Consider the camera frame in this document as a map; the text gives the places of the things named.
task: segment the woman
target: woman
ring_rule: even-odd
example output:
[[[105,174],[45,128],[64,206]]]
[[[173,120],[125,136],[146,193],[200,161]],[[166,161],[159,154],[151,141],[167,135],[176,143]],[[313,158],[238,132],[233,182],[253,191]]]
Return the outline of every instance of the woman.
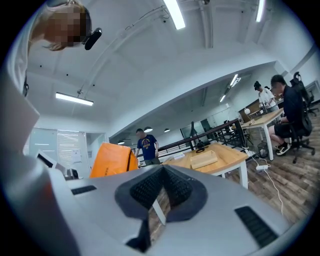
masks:
[[[49,1],[26,23],[3,65],[1,83],[14,85],[22,93],[30,47],[46,40],[50,51],[74,47],[91,34],[88,10],[77,0]]]
[[[25,24],[4,60],[0,77],[0,148],[22,152],[39,113],[23,92],[30,47],[46,40],[50,51],[83,42],[91,34],[88,10],[76,0],[50,1]]]

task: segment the wooden desk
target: wooden desk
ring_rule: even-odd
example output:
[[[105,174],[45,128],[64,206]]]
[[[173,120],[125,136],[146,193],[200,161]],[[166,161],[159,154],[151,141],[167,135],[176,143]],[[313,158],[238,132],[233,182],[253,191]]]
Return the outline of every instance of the wooden desk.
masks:
[[[270,124],[277,117],[279,117],[283,112],[284,112],[284,109],[280,108],[277,111],[274,111],[274,112],[271,112],[271,113],[263,115],[262,117],[260,117],[257,120],[255,120],[253,118],[252,119],[253,122],[249,121],[249,122],[246,122],[243,125],[241,125],[241,127],[243,129],[263,128],[264,133],[265,133],[265,137],[266,137],[266,143],[268,145],[269,158],[270,158],[271,161],[274,159],[274,153],[273,153],[273,150],[272,150],[272,144],[271,144],[271,140],[270,140],[270,136],[269,136],[267,125]],[[261,134],[261,129],[259,129],[259,132],[260,132],[261,141],[263,141],[263,137],[262,137],[262,134]]]
[[[212,174],[215,176],[222,175],[222,177],[224,178],[225,173],[228,173],[234,169],[239,168],[240,183],[242,184],[242,186],[244,186],[247,189],[248,175],[247,175],[246,159],[248,158],[248,155],[236,149],[233,149],[229,146],[221,145],[217,142],[210,144],[207,148],[205,148],[204,152],[210,151],[210,150],[216,153],[218,161],[212,164],[197,168],[195,170],[202,173],[206,173],[206,174]],[[192,169],[190,158],[197,156],[201,153],[196,153],[196,151],[193,150],[190,152],[186,152],[184,154],[185,154],[185,157],[183,158],[168,159],[163,164]]]

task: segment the wooden block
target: wooden block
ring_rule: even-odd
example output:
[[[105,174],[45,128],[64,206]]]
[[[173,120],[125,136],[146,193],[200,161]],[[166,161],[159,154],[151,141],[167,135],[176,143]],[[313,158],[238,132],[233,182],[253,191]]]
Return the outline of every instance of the wooden block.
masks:
[[[197,169],[203,166],[213,164],[218,161],[217,155],[214,151],[210,150],[190,158],[192,169]]]

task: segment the blue t-shirt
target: blue t-shirt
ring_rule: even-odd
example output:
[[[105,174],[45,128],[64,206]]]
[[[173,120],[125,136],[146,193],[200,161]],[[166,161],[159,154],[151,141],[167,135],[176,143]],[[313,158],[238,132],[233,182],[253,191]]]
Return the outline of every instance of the blue t-shirt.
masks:
[[[138,140],[137,148],[142,149],[144,160],[156,158],[156,141],[156,138],[151,134],[147,134],[144,138]]]

